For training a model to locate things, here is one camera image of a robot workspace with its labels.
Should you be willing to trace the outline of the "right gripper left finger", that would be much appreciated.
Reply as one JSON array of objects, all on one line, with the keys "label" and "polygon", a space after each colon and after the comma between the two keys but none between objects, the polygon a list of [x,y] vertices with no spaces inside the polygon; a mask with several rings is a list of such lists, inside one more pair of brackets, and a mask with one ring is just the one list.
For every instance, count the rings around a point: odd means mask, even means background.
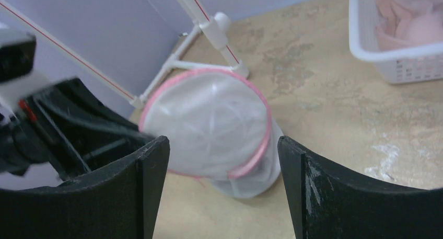
[{"label": "right gripper left finger", "polygon": [[169,155],[160,136],[57,187],[1,190],[1,238],[152,238]]}]

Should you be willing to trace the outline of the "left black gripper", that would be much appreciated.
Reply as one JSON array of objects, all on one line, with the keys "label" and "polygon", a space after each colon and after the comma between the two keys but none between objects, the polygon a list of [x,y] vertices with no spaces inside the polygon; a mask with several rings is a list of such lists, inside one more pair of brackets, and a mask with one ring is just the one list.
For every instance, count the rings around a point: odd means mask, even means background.
[{"label": "left black gripper", "polygon": [[1,172],[22,176],[31,165],[50,163],[62,180],[68,180],[153,139],[106,107],[75,77],[18,100],[18,110],[1,127]]}]

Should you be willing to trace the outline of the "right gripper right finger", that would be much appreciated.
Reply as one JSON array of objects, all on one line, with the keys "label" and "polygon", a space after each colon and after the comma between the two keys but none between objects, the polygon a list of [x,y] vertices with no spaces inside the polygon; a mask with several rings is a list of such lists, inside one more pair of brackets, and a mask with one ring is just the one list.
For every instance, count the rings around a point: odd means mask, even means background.
[{"label": "right gripper right finger", "polygon": [[277,149],[297,238],[442,238],[442,189],[368,177],[288,136]]}]

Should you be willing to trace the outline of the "white mesh laundry bag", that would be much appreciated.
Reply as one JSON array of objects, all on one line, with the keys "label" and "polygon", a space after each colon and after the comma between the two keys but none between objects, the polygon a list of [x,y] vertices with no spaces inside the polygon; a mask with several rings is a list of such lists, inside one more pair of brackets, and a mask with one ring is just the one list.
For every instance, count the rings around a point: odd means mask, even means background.
[{"label": "white mesh laundry bag", "polygon": [[206,179],[235,198],[268,190],[281,172],[283,132],[265,97],[250,81],[219,68],[182,72],[149,97],[140,132],[170,141],[168,169]]}]

